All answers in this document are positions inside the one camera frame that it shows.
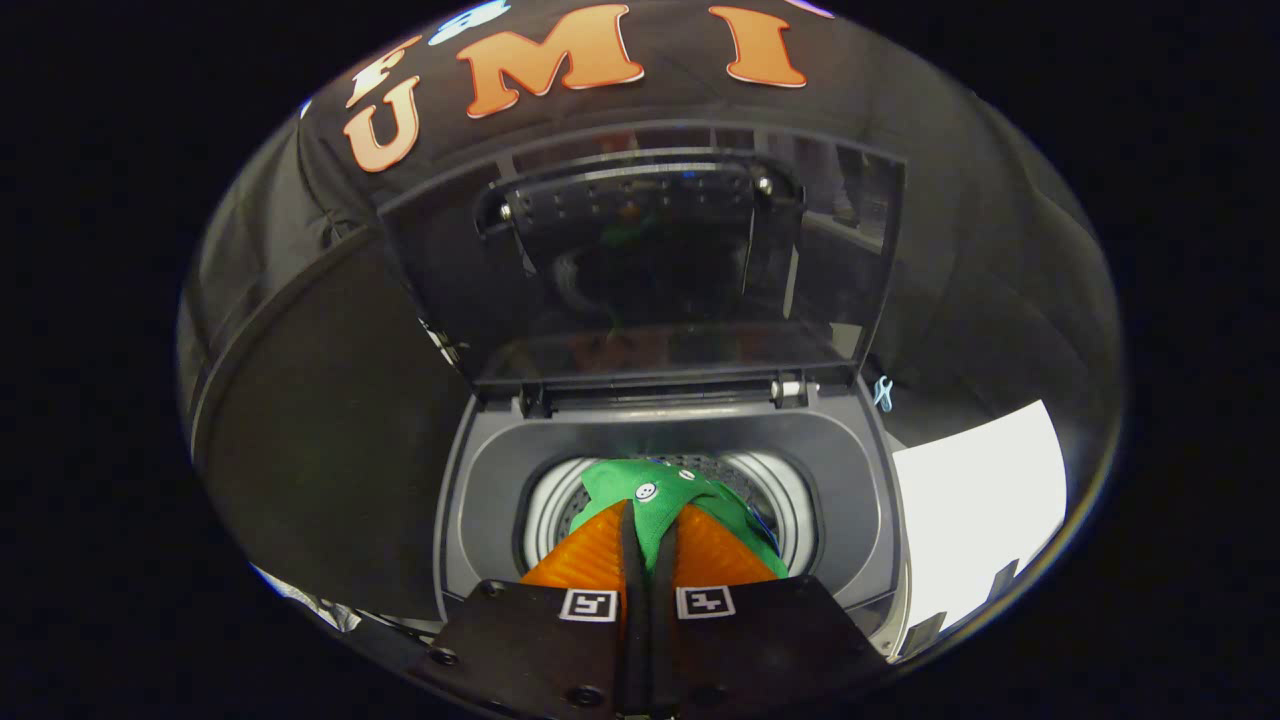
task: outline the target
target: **washing machine lid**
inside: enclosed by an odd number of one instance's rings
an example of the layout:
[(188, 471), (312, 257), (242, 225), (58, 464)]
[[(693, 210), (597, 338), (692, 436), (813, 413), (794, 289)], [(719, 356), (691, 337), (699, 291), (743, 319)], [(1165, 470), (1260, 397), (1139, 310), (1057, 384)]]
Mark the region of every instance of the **washing machine lid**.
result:
[[(808, 142), (826, 174), (755, 150), (625, 150), (445, 183), (384, 220), (424, 325), (480, 392), (855, 378), (884, 305), (905, 173)], [(849, 202), (864, 186), (874, 228)]]

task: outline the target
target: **green fabric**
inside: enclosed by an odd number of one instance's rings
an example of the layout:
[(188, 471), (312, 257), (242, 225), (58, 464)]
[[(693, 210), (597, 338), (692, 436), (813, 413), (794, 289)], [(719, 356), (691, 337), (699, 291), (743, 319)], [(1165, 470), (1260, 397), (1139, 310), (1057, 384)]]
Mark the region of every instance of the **green fabric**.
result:
[[(692, 479), (681, 477), (681, 473)], [(653, 483), (658, 492), (648, 502), (636, 498), (636, 491), (645, 483)], [(658, 561), (658, 544), (667, 528), (685, 505), (692, 502), (742, 541), (778, 578), (787, 577), (787, 566), (773, 552), (773, 546), (764, 536), (765, 530), (748, 509), (746, 502), (724, 483), (707, 479), (703, 474), (675, 465), (653, 460), (607, 460), (598, 462), (582, 473), (582, 484), (591, 496), (573, 521), (570, 532), (577, 530), (582, 523), (596, 512), (612, 507), (623, 500), (635, 506), (636, 539), (644, 555), (645, 570), (653, 574)]]

